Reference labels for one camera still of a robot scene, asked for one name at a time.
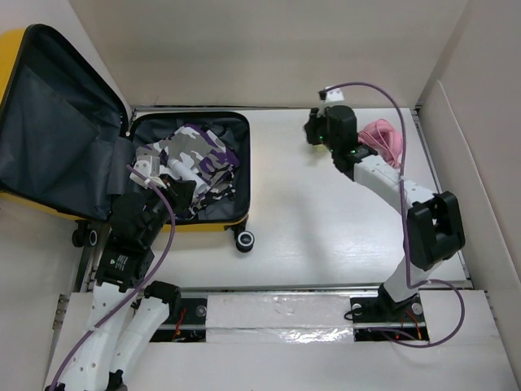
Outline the yellow hard-shell suitcase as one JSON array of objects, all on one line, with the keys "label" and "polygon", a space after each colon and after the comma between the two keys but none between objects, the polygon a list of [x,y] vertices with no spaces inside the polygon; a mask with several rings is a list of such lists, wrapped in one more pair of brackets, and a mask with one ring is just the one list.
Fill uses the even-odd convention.
[{"label": "yellow hard-shell suitcase", "polygon": [[96,222],[116,199],[142,190],[129,176],[136,151],[182,125],[209,128],[234,152],[235,196],[194,217],[188,231],[232,230],[240,252],[252,250],[251,129],[237,112],[128,113],[116,92],[56,29],[32,24],[1,35],[1,189],[33,207],[71,218],[74,246],[94,246]]}]

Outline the purple camouflage cloth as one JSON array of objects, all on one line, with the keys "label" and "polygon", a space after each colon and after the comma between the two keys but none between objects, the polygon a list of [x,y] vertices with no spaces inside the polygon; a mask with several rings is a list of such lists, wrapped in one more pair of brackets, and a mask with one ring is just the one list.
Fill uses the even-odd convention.
[{"label": "purple camouflage cloth", "polygon": [[182,125],[167,138],[139,147],[136,160],[142,155],[160,158],[160,177],[173,178],[167,163],[176,159],[208,184],[206,193],[194,193],[192,205],[185,212],[187,218],[194,217],[211,204],[232,200],[235,196],[233,180],[234,172],[240,166],[239,159],[209,128]]}]

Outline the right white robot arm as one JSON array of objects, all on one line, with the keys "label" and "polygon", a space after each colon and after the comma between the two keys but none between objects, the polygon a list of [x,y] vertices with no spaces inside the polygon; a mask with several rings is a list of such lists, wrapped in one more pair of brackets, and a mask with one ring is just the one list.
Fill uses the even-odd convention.
[{"label": "right white robot arm", "polygon": [[369,310],[386,320],[405,312],[421,283],[466,243],[458,198],[404,179],[375,149],[359,142],[357,118],[344,105],[312,108],[304,125],[308,144],[325,146],[334,166],[395,209],[404,223],[405,255],[380,285]]}]

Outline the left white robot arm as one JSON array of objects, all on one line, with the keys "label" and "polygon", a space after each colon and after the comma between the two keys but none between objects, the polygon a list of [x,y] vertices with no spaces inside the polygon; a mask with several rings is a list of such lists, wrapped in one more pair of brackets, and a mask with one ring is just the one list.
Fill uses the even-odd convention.
[{"label": "left white robot arm", "polygon": [[85,334],[60,364],[49,390],[126,390],[159,325],[181,315],[179,287],[151,279],[162,263],[151,246],[164,224],[190,206],[195,182],[162,175],[144,185],[113,204]]}]

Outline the yellow-green mug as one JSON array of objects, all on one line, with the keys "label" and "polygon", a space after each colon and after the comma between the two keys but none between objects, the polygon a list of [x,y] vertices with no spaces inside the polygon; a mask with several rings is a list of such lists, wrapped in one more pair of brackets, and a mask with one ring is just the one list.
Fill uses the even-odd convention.
[{"label": "yellow-green mug", "polygon": [[329,149],[324,144],[317,144],[311,146],[311,151],[316,155],[324,155],[329,152]]}]

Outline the white spray bottle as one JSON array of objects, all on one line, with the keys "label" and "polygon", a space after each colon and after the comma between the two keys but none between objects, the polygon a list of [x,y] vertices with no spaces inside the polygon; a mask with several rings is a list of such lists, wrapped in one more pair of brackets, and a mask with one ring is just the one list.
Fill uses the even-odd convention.
[{"label": "white spray bottle", "polygon": [[168,160],[169,170],[174,179],[195,182],[194,193],[199,196],[206,193],[209,189],[208,184],[194,171],[176,159]]}]

